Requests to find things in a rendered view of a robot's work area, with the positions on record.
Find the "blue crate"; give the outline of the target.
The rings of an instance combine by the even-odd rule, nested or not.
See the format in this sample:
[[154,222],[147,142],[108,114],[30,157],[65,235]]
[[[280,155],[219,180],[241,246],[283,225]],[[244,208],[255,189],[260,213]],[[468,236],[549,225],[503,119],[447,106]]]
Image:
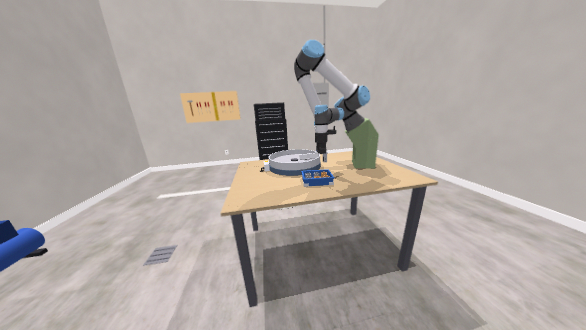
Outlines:
[[[314,178],[314,173],[315,172],[318,172],[320,177],[321,177],[321,172],[327,172],[327,175],[330,176],[330,177]],[[305,173],[311,173],[311,177],[312,178],[305,179]],[[304,185],[304,187],[309,187],[309,186],[322,186],[322,185],[334,185],[334,181],[333,181],[334,176],[329,171],[329,169],[326,169],[326,170],[302,171],[302,179],[303,179],[303,185]]]

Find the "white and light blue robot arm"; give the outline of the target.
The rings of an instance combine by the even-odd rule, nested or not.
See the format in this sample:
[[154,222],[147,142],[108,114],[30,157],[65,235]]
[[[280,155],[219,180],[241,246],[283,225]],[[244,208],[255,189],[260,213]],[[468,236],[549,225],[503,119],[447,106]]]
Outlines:
[[[334,105],[335,108],[328,108],[327,105],[321,105],[310,79],[310,70],[313,72],[317,71],[344,95]],[[365,121],[356,110],[369,102],[370,92],[368,88],[366,86],[352,84],[338,69],[336,69],[326,59],[323,45],[320,42],[316,40],[308,40],[305,43],[295,59],[294,71],[297,81],[301,84],[314,115],[314,126],[329,125],[336,120],[338,121],[342,119],[348,132]]]

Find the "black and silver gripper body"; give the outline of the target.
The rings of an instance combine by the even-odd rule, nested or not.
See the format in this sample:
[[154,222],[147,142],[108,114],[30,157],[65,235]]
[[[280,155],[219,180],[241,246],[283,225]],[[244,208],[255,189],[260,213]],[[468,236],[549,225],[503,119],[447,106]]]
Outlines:
[[326,142],[327,142],[327,135],[336,134],[335,126],[333,130],[328,130],[327,125],[315,125],[315,143],[316,152],[319,154],[326,154]]

